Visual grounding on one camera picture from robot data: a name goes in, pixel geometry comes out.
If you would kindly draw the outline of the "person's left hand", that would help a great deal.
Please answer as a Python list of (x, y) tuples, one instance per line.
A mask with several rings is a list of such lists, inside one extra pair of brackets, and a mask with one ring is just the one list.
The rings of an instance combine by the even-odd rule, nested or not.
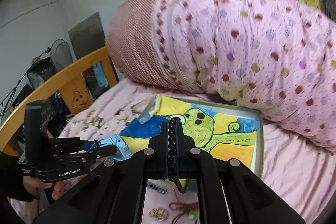
[(38, 196), (38, 189), (50, 189), (52, 188), (52, 198), (58, 200), (64, 194), (64, 182), (59, 181), (55, 184), (45, 183), (35, 177), (23, 177), (23, 185), (26, 191), (33, 196)]

